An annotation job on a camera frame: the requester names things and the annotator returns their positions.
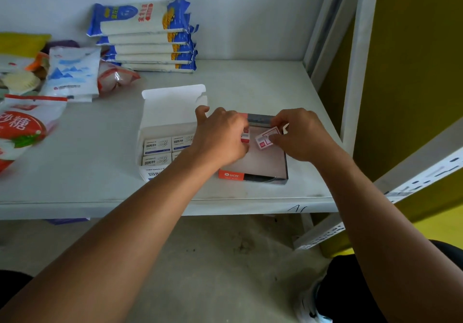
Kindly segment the person's left hand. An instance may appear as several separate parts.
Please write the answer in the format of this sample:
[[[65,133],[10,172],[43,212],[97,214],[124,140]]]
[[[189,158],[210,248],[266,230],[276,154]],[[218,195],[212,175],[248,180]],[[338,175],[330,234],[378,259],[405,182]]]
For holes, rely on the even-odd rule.
[[[194,140],[188,148],[188,156],[201,169],[217,171],[243,158],[249,150],[240,140],[248,121],[240,113],[215,109],[207,120],[197,125]]]

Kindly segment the person's right hand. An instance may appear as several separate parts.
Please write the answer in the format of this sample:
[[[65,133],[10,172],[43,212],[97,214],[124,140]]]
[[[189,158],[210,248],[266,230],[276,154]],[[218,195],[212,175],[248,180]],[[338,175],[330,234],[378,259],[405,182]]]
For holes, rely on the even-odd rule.
[[[284,109],[272,118],[271,125],[281,129],[286,126],[283,135],[287,136],[287,149],[283,151],[298,161],[319,167],[344,153],[313,111]]]

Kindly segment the person's left forearm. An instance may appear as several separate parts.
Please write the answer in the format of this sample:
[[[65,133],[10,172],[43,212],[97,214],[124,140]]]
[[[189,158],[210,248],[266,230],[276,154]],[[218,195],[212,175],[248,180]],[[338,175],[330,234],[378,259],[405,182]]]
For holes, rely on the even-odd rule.
[[[123,322],[193,196],[245,153],[183,151],[0,309],[0,323]]]

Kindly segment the person's right forearm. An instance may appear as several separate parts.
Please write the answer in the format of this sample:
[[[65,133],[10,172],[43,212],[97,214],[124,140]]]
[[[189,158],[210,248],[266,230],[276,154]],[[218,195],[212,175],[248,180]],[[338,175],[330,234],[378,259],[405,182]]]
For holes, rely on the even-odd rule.
[[[339,210],[366,283],[394,323],[463,323],[463,270],[425,238],[338,145],[313,164]]]

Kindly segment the orange grey cardboard tray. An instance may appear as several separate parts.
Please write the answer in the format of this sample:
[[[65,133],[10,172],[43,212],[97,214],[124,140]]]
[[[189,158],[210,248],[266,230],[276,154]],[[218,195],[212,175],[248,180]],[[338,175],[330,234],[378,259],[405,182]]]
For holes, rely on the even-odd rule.
[[[273,117],[250,113],[241,115],[248,121],[250,142],[246,145],[249,150],[243,158],[219,169],[219,179],[285,185],[288,181],[286,153],[276,145],[259,150],[255,141],[257,135],[272,128]]]

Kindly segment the blue white noodle packet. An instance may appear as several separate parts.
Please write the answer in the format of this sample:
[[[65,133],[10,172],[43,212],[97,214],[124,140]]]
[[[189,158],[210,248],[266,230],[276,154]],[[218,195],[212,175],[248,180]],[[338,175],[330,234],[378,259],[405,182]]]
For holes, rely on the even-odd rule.
[[[189,64],[157,64],[157,63],[119,63],[115,65],[138,72],[161,72],[190,74],[196,71],[195,62]]]
[[[110,45],[105,55],[150,55],[194,52],[196,43],[189,41],[186,44],[120,44]]]
[[[147,1],[123,5],[94,4],[87,36],[188,31],[186,0]]]
[[[198,31],[200,25],[189,26],[184,32],[174,33],[140,33],[102,36],[96,45],[127,45],[127,44],[175,44],[185,45],[191,41],[191,35]]]
[[[188,53],[170,53],[170,54],[134,54],[104,55],[102,60],[114,63],[132,63],[132,64],[190,64],[195,60],[197,50]]]

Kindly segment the clear red white bag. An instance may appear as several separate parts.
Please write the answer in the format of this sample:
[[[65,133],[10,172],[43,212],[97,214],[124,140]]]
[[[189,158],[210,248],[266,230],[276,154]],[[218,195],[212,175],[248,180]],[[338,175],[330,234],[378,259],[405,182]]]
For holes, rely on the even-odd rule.
[[[99,96],[105,96],[120,86],[130,86],[140,79],[139,73],[133,70],[121,67],[113,62],[100,61],[97,76]]]

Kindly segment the white bag with blue mountains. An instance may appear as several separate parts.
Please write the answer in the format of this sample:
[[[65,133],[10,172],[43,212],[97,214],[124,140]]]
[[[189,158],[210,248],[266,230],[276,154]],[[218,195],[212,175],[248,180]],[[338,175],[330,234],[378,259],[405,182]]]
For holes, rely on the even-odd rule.
[[[71,102],[92,102],[99,97],[101,48],[55,46],[49,50],[49,69],[41,96],[64,97]]]

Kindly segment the purple bag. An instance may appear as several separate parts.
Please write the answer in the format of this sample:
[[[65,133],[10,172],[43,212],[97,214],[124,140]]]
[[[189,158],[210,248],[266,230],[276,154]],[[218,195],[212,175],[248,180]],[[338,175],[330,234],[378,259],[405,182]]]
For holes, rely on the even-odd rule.
[[[53,47],[80,48],[80,45],[74,40],[49,41],[44,45],[40,52],[48,55],[50,49]]]

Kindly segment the person's white shoe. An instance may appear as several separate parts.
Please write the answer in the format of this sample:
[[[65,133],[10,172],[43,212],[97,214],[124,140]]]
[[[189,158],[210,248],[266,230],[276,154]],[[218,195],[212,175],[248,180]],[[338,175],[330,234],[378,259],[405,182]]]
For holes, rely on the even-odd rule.
[[[302,291],[294,303],[293,310],[299,323],[333,323],[333,320],[319,314],[315,299],[323,277],[316,279],[312,285]]]

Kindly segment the red white sugar bag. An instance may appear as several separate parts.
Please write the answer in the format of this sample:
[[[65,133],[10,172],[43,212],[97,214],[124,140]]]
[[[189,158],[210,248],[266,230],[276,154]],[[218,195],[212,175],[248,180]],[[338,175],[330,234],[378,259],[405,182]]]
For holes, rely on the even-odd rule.
[[[0,102],[0,173],[55,129],[68,99],[6,94]]]

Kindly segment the round white noodle pack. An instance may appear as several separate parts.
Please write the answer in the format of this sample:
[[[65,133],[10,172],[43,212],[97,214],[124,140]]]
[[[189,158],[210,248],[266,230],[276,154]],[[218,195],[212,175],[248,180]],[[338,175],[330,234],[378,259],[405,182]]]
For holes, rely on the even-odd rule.
[[[17,71],[0,75],[0,81],[12,95],[25,95],[34,91],[41,80],[32,72]]]

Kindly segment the white orange bag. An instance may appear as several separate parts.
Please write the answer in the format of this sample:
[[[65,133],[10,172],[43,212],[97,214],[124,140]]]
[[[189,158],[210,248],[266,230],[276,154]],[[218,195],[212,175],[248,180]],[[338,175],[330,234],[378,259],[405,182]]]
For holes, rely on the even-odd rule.
[[[49,55],[43,52],[38,52],[34,59],[0,53],[0,74],[18,71],[35,72],[44,65],[48,67]]]

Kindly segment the yellow bag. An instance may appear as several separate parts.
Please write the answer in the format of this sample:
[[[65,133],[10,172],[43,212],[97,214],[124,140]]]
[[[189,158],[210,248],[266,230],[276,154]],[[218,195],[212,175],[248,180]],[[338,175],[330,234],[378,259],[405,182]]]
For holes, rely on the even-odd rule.
[[[0,55],[35,58],[51,34],[0,32]]]

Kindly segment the white metal shelf frame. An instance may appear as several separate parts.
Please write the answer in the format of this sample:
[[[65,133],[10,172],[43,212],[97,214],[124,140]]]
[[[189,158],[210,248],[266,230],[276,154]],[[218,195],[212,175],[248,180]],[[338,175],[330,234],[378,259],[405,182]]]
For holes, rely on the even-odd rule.
[[[145,74],[134,91],[93,103],[70,104],[49,138],[0,174],[0,220],[100,218],[145,181],[136,164],[142,92],[203,84],[211,110],[273,115],[282,108],[315,111],[351,156],[368,60],[376,0],[358,0],[340,138],[302,62],[200,61],[195,74]],[[396,203],[463,167],[463,118],[385,173],[375,185]],[[342,232],[337,208],[320,174],[288,157],[289,180],[278,186],[214,176],[183,215],[252,215],[330,212],[294,242],[309,249]]]

